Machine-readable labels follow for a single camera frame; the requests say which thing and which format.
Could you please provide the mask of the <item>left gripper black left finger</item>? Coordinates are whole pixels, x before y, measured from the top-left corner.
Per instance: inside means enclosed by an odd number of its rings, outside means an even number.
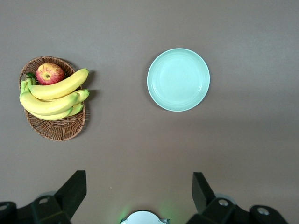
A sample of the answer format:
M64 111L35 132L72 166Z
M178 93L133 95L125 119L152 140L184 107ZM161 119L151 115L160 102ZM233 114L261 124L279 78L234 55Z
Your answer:
M86 193L86 172L78 170L54 195L39 197L31 204L34 223L70 224Z

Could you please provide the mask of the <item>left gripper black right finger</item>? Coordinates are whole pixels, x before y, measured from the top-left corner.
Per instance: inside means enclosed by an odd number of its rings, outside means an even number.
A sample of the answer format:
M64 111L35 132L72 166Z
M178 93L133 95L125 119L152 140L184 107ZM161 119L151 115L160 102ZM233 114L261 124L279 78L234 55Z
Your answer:
M197 210L189 224L249 224L249 213L222 196L216 196L202 172L192 176L192 198Z

